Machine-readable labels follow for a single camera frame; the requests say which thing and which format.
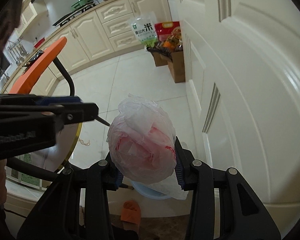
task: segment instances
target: kitchen cabinet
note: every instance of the kitchen cabinet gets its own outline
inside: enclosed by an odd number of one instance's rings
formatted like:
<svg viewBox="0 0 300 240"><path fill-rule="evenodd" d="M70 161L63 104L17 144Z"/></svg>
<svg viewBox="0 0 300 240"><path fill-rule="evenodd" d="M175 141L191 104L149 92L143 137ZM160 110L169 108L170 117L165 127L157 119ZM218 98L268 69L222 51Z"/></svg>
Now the kitchen cabinet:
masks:
<svg viewBox="0 0 300 240"><path fill-rule="evenodd" d="M35 87L38 91L42 92L43 95L48 95L56 80L57 78L52 71L46 68L36 82Z"/></svg>
<svg viewBox="0 0 300 240"><path fill-rule="evenodd" d="M6 91L8 93L10 92L11 88L13 87L13 85L15 84L15 82L17 81L17 79L23 74L23 70L24 70L24 68L20 68L18 70L18 72L14 75L14 77L9 79L9 84L6 87Z"/></svg>
<svg viewBox="0 0 300 240"><path fill-rule="evenodd" d="M45 50L47 47L49 47L52 44L52 41L47 41L40 49ZM51 62L51 64L48 66L48 68L52 71L52 73L57 77L60 78L62 75L56 65Z"/></svg>
<svg viewBox="0 0 300 240"><path fill-rule="evenodd" d="M133 31L119 34L110 38L109 40L115 51L119 51L121 49L126 49L141 44L141 42L136 39Z"/></svg>
<svg viewBox="0 0 300 240"><path fill-rule="evenodd" d="M118 17L106 23L103 23L103 28L106 31L106 34L109 38L131 31L130 24L128 20L133 18L133 13Z"/></svg>
<svg viewBox="0 0 300 240"><path fill-rule="evenodd" d="M34 95L37 95L37 96L46 96L45 93L43 93L37 85L34 85L30 94L34 94Z"/></svg>
<svg viewBox="0 0 300 240"><path fill-rule="evenodd" d="M90 61L70 26L60 31L51 41L55 42L61 37L66 37L67 43L59 53L58 59L68 72Z"/></svg>
<svg viewBox="0 0 300 240"><path fill-rule="evenodd" d="M95 11L75 21L71 29L90 60L114 52Z"/></svg>
<svg viewBox="0 0 300 240"><path fill-rule="evenodd" d="M154 12L158 22L170 22L168 0L129 0L135 16Z"/></svg>
<svg viewBox="0 0 300 240"><path fill-rule="evenodd" d="M117 0L96 10L102 23L132 13L129 0Z"/></svg>

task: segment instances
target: drawer handle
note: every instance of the drawer handle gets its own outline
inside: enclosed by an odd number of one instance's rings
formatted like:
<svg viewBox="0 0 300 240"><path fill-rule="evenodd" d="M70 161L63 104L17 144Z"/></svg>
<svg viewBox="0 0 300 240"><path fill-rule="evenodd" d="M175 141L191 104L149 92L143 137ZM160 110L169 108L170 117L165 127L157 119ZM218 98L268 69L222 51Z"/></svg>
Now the drawer handle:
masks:
<svg viewBox="0 0 300 240"><path fill-rule="evenodd" d="M116 13L119 13L120 10L121 10L121 8L118 7L117 9L113 9L113 10L109 11L109 14L112 14L112 13L115 13L115 14L116 14Z"/></svg>
<svg viewBox="0 0 300 240"><path fill-rule="evenodd" d="M135 6L134 6L134 3L133 3L133 2L131 3L131 6L132 6L132 9L133 9L133 12L134 12L134 13L137 13L137 10L136 10L136 8L135 8Z"/></svg>
<svg viewBox="0 0 300 240"><path fill-rule="evenodd" d="M121 41L120 43L123 43L123 44L130 44L132 42L133 38L128 38L128 39L125 39L123 41Z"/></svg>
<svg viewBox="0 0 300 240"><path fill-rule="evenodd" d="M115 27L114 29L115 29L115 30L123 30L123 29L126 28L126 26L127 26L127 24L126 24L126 23L123 23L123 24L121 24L121 25Z"/></svg>
<svg viewBox="0 0 300 240"><path fill-rule="evenodd" d="M70 30L70 31L71 31L72 37L75 39L75 36L74 36L74 34L73 34L72 30Z"/></svg>
<svg viewBox="0 0 300 240"><path fill-rule="evenodd" d="M74 32L75 36L77 36L77 38L78 38L79 36L78 36L77 32L75 31L75 29L73 29L73 32Z"/></svg>

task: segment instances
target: orange slipper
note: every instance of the orange slipper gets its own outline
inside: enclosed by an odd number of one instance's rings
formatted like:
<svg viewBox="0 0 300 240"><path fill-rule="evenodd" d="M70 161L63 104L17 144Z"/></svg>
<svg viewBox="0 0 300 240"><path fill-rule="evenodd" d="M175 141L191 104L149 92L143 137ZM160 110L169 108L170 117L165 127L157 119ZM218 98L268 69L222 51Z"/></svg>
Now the orange slipper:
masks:
<svg viewBox="0 0 300 240"><path fill-rule="evenodd" d="M140 226L141 222L141 209L137 202L134 200L126 201L123 204L123 209L121 212L121 221L130 222Z"/></svg>

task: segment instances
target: cardboard box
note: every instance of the cardboard box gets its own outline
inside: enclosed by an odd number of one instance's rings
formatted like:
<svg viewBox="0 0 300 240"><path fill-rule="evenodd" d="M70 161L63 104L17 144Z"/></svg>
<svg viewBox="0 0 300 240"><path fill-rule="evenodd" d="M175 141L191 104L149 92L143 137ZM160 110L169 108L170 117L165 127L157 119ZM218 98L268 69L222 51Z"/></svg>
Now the cardboard box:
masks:
<svg viewBox="0 0 300 240"><path fill-rule="evenodd" d="M154 59L154 63L156 67L168 65L168 62L165 59L160 57L160 53L158 52L151 52L151 55Z"/></svg>
<svg viewBox="0 0 300 240"><path fill-rule="evenodd" d="M172 78L175 83L185 82L186 81L186 73L185 73L185 61L183 58L183 51L172 52L171 53L172 60L160 54L160 57L163 60L168 62L168 68L172 75Z"/></svg>

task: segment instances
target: screw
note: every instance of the screw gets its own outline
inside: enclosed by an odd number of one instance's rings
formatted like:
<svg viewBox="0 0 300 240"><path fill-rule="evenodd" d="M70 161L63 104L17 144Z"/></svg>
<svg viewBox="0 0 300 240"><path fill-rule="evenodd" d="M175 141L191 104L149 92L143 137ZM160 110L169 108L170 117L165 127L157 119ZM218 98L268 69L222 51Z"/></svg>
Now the screw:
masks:
<svg viewBox="0 0 300 240"><path fill-rule="evenodd" d="M53 116L54 113L52 112L41 112L41 114L46 115L46 116Z"/></svg>
<svg viewBox="0 0 300 240"><path fill-rule="evenodd" d="M194 160L194 161L192 162L192 164L193 164L194 166L201 166L202 162L199 161L199 160Z"/></svg>
<svg viewBox="0 0 300 240"><path fill-rule="evenodd" d="M108 164L108 162L106 160L101 160L99 161L99 166L106 166Z"/></svg>
<svg viewBox="0 0 300 240"><path fill-rule="evenodd" d="M229 173L232 175L236 175L238 173L238 171L235 168L230 168Z"/></svg>
<svg viewBox="0 0 300 240"><path fill-rule="evenodd" d="M68 175L68 174L71 173L71 169L70 169L70 168L64 168L63 171L62 171L62 173L63 173L64 175Z"/></svg>
<svg viewBox="0 0 300 240"><path fill-rule="evenodd" d="M72 115L72 114L68 114L68 115L67 115L67 119L68 119L69 121L71 121L71 120L73 119L73 115Z"/></svg>

